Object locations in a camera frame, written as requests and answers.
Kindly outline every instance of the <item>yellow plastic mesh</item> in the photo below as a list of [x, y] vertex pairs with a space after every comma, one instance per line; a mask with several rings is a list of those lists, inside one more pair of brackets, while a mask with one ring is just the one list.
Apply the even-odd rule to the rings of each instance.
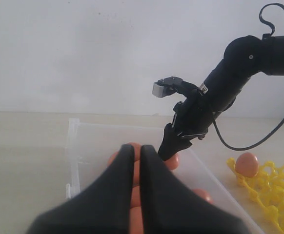
[[247, 188], [250, 200], [261, 207], [264, 217], [284, 234], [284, 165], [276, 168], [272, 161], [267, 161], [253, 178], [237, 173], [233, 158], [227, 160], [227, 165], [238, 184]]

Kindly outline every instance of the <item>clear plastic container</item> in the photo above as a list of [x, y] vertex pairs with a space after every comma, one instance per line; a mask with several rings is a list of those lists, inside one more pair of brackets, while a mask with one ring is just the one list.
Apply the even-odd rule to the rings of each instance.
[[[69, 120], [66, 154], [71, 166], [71, 182], [66, 185], [66, 196], [71, 198], [98, 178], [106, 169], [109, 157], [129, 142], [151, 144], [158, 149], [163, 129], [80, 123]], [[264, 234], [252, 218], [237, 203], [225, 187], [206, 168], [193, 150], [179, 152], [179, 167], [175, 176], [188, 188], [207, 190], [214, 205], [244, 220], [254, 234]]]

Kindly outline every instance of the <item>robotic arm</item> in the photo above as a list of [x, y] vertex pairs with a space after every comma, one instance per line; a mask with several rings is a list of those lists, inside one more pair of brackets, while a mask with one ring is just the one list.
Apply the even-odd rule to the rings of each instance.
[[175, 105], [173, 122], [165, 127], [158, 151], [163, 160], [168, 160], [178, 151], [190, 147], [190, 140], [202, 140], [208, 127], [215, 123], [215, 119], [223, 111], [231, 107], [253, 75], [263, 72], [269, 76], [284, 76], [284, 36], [273, 37], [274, 25], [261, 16], [263, 9], [269, 5], [277, 5], [283, 9], [284, 6], [272, 3], [260, 11], [260, 21], [271, 27], [271, 34], [264, 34], [261, 40], [246, 36], [232, 41], [227, 46], [223, 59], [200, 87], [178, 77], [169, 77], [154, 83], [153, 95], [159, 98], [175, 92], [186, 97], [184, 102]]

